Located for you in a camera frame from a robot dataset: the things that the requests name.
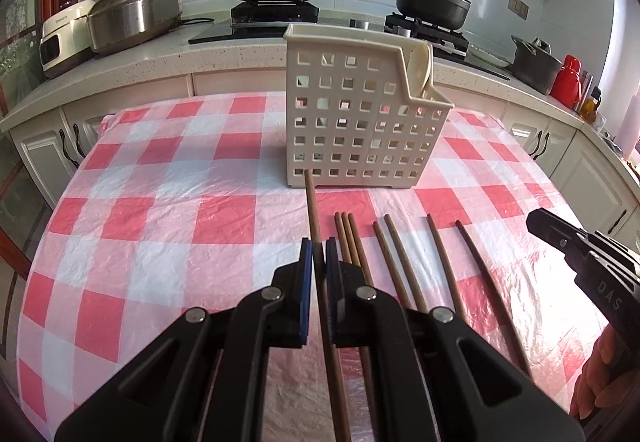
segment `finger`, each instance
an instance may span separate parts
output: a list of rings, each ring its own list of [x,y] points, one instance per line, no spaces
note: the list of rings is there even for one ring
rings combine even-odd
[[[600,352],[596,345],[593,346],[593,352],[589,358],[589,366],[587,367],[587,374],[585,375],[587,384],[593,392],[593,396],[604,390],[604,388],[610,382],[610,372],[607,365],[602,361]]]
[[[578,386],[580,385],[580,380],[582,379],[582,374],[578,375],[578,378],[575,379],[574,384],[574,395],[571,396],[571,406],[569,406],[569,415],[572,417],[578,418]]]
[[[620,375],[619,378],[598,394],[595,406],[598,408],[610,408],[610,406],[617,406],[622,403],[636,382],[638,372],[638,370],[631,370],[626,374]]]
[[[598,338],[597,345],[602,361],[605,364],[611,364],[616,357],[616,347],[618,346],[618,334],[616,334],[611,323],[604,327],[602,334]]]
[[[591,412],[593,411],[595,396],[589,385],[587,384],[586,374],[589,370],[589,361],[585,362],[582,366],[582,378],[580,379],[580,384],[578,385],[578,412],[580,414],[580,418],[587,418]]]

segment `beige plastic basket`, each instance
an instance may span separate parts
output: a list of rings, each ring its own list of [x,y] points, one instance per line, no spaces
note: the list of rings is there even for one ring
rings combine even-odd
[[[433,87],[427,42],[363,29],[291,24],[287,183],[409,188],[453,104]]]

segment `red thermos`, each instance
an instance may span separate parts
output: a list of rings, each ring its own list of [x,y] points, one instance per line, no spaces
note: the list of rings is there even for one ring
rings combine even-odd
[[[556,76],[556,81],[551,87],[551,95],[567,108],[574,106],[582,94],[580,86],[580,70],[582,63],[577,58],[567,54],[564,64]]]

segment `tablecloth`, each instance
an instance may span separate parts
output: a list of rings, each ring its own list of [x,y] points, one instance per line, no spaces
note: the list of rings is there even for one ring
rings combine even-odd
[[[305,192],[286,185],[285,103],[284,93],[212,95],[112,119],[54,211],[20,316],[21,405],[45,437],[186,308],[234,307],[297,259],[309,229]],[[390,213],[428,305],[452,307],[425,219],[432,213],[471,326],[508,357],[454,226],[461,220],[513,315],[536,384],[568,407],[606,322],[561,254],[527,233],[526,215],[540,206],[578,222],[499,121],[451,111],[413,189],[317,195],[323,238],[335,235],[336,211],[353,212],[375,285],[395,294],[372,229]],[[357,352],[341,353],[353,439],[370,440]],[[333,439],[315,300],[308,345],[272,350],[263,439]]]

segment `cabinet handle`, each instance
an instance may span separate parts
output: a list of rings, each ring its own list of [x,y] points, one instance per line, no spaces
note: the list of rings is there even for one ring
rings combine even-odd
[[[60,140],[62,141],[62,153],[65,154],[66,160],[73,164],[76,168],[79,168],[80,164],[78,164],[78,161],[74,161],[71,157],[69,157],[69,154],[66,151],[64,130],[61,128],[58,133],[60,134]]]
[[[538,151],[540,148],[540,139],[542,139],[542,130],[538,132],[538,144],[536,145],[536,149],[534,149],[529,155],[534,155]]]
[[[610,235],[610,234],[611,234],[611,232],[612,232],[612,231],[616,228],[616,226],[620,223],[620,220],[622,220],[622,217],[623,217],[624,215],[626,215],[626,209],[622,212],[622,215],[620,215],[620,216],[618,217],[618,219],[617,219],[615,222],[613,222],[613,225],[609,228],[609,231],[607,231],[607,235]]]
[[[534,161],[537,161],[537,160],[538,160],[538,158],[540,157],[540,155],[542,155],[543,153],[545,153],[545,152],[546,152],[546,146],[547,146],[548,144],[549,144],[549,132],[547,132],[547,133],[546,133],[546,135],[545,135],[545,147],[544,147],[544,148],[542,148],[542,151],[541,151],[538,155],[536,155],[536,156],[533,158],[533,160],[534,160]]]
[[[76,135],[76,150],[78,151],[80,156],[83,159],[85,159],[86,155],[84,154],[84,151],[82,151],[82,146],[80,146],[80,129],[78,128],[78,125],[76,125],[75,123],[74,123],[74,133]]]

